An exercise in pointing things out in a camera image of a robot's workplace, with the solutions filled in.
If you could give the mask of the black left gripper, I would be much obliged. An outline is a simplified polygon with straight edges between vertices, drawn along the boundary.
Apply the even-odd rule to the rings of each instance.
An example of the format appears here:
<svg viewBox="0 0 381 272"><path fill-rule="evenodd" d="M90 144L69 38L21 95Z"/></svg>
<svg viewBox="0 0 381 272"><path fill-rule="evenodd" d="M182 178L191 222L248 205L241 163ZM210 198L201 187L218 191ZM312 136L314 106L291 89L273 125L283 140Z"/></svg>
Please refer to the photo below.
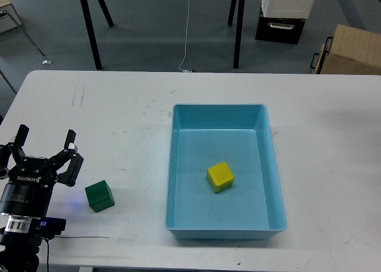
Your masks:
<svg viewBox="0 0 381 272"><path fill-rule="evenodd" d="M76 132L68 130L64 148L51 158L26 157L23 146L29 128L21 124L14 141L1 145L1 177L9 177L1 196L1 214L44 218L55 180L68 187L76 184L84 158L74 144ZM15 166L8 168L10 157Z"/></svg>

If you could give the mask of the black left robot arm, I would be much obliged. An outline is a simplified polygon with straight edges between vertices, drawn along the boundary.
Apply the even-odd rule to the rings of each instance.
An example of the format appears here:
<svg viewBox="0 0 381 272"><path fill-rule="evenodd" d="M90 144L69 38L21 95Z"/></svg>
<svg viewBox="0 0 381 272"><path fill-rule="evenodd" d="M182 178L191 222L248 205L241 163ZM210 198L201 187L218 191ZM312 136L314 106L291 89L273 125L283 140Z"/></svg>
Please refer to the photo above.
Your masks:
<svg viewBox="0 0 381 272"><path fill-rule="evenodd" d="M1 271L36 271L39 247L65 229L63 218L47 217L54 185L73 187L83 164L69 130L63 149L50 158L27 156L23 151L29 128L20 125L14 141L1 145L1 178L8 182L1 196Z"/></svg>

